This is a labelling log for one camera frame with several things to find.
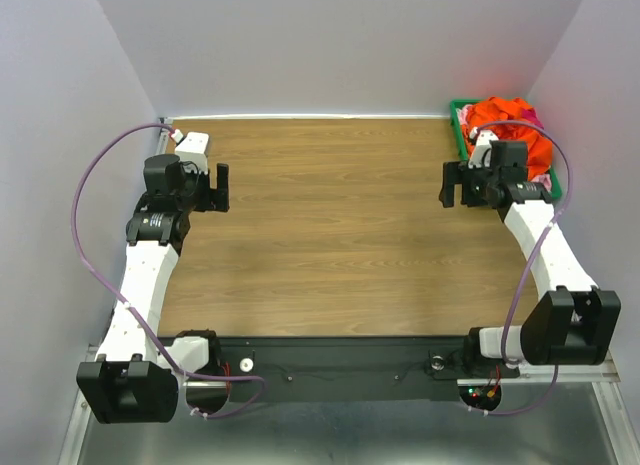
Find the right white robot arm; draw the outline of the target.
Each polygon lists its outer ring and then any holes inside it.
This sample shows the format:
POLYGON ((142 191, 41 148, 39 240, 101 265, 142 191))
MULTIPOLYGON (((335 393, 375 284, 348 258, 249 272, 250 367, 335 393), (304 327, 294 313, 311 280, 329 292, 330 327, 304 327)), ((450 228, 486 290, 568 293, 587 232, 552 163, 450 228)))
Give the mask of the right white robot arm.
POLYGON ((533 278, 538 293, 523 324, 470 330, 460 363, 472 375, 484 374, 496 360, 511 367, 599 365, 621 311, 618 295, 599 288, 578 262, 548 190, 528 179, 527 158, 525 143, 482 131, 469 159, 443 165, 442 205, 452 207, 460 188, 463 205, 496 210, 518 242, 527 260, 524 275, 533 278))

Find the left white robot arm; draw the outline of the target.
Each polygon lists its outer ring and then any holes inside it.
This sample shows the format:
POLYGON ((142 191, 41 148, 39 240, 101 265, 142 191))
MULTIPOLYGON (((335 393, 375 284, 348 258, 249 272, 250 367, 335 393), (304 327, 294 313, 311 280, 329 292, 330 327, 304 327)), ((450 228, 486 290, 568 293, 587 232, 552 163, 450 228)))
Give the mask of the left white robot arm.
POLYGON ((228 371, 215 332, 181 332, 160 352, 157 330, 190 214, 229 209, 229 167, 209 170, 204 157, 162 154, 145 160, 143 177, 146 190, 125 228, 126 266, 111 322, 94 360, 76 375, 102 424, 166 423, 190 373, 210 379, 228 371))

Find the orange t shirt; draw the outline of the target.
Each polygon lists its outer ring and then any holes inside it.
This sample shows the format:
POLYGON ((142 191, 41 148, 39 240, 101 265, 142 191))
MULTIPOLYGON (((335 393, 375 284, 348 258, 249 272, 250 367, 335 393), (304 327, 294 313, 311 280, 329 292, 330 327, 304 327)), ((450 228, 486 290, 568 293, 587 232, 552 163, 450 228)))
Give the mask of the orange t shirt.
MULTIPOLYGON (((489 122, 516 120, 527 122, 521 118, 524 108, 533 107, 526 100, 520 97, 505 99, 497 96, 489 97, 476 103, 469 113, 468 134, 475 127, 480 127, 489 122)), ((528 147, 528 177, 530 180, 544 175, 551 167, 553 158, 553 145, 550 140, 541 135, 538 131, 522 125, 495 125, 490 126, 499 139, 523 141, 528 147)), ((468 145, 470 152, 474 145, 468 145)))

